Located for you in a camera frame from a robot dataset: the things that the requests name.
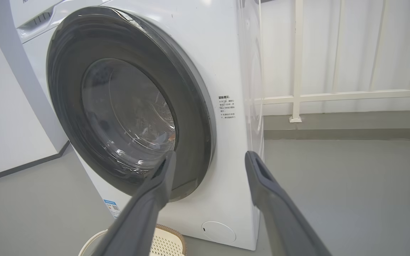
washing machine door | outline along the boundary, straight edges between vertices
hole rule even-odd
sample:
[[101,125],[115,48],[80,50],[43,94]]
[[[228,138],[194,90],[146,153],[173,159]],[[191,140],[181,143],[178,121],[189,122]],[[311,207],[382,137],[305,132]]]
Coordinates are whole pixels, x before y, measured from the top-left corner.
[[47,79],[70,142],[115,188],[133,195],[173,149],[171,201],[199,186],[215,144],[210,96],[192,61],[156,26],[108,7],[78,10],[52,37]]

front-loading washing machine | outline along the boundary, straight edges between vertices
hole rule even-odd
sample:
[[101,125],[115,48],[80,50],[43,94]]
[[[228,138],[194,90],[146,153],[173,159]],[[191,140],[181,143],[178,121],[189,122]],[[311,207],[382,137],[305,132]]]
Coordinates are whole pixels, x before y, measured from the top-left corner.
[[259,3],[11,0],[23,47],[71,144],[117,217],[175,150],[158,223],[254,250],[244,155],[263,155]]

warning label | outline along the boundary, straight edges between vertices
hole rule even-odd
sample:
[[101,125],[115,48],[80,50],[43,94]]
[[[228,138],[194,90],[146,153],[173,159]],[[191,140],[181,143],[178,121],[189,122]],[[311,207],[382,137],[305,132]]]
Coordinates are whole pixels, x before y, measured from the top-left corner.
[[219,96],[219,112],[221,119],[233,119],[235,117],[235,101],[229,95]]
[[109,208],[109,211],[112,213],[112,215],[116,219],[121,213],[121,211],[118,208],[117,204],[115,202],[108,201],[108,200],[104,200],[104,202],[107,205],[107,208]]

white railing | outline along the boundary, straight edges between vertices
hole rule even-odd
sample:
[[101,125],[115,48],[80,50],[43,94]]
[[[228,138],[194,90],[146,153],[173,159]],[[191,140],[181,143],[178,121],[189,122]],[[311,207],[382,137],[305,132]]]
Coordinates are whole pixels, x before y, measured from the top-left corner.
[[397,98],[410,97],[410,83],[406,85],[406,89],[402,90],[374,90],[374,71],[379,66],[379,46],[384,35],[384,17],[387,5],[387,0],[383,0],[382,11],[379,22],[379,34],[377,37],[376,51],[374,54],[373,67],[371,70],[371,78],[367,91],[358,92],[338,92],[339,85],[337,84],[338,61],[341,53],[341,37],[343,26],[343,8],[345,0],[340,1],[340,18],[338,25],[337,47],[335,55],[335,70],[333,74],[332,92],[327,94],[301,94],[301,75],[302,75],[302,59],[303,59],[303,0],[295,1],[295,55],[294,55],[294,85],[293,95],[281,97],[265,97],[264,104],[279,104],[292,103],[293,112],[290,118],[291,123],[300,123],[300,103],[301,102],[319,102],[319,101],[335,101],[335,100],[355,100],[355,99],[375,99],[375,98]]

door glass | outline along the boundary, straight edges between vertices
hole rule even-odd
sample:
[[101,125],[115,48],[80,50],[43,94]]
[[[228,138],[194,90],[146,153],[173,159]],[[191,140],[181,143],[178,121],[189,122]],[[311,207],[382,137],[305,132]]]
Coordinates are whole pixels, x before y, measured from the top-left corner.
[[102,146],[125,169],[143,174],[174,149],[170,109],[159,89],[135,66],[114,58],[94,62],[83,78],[82,100]]

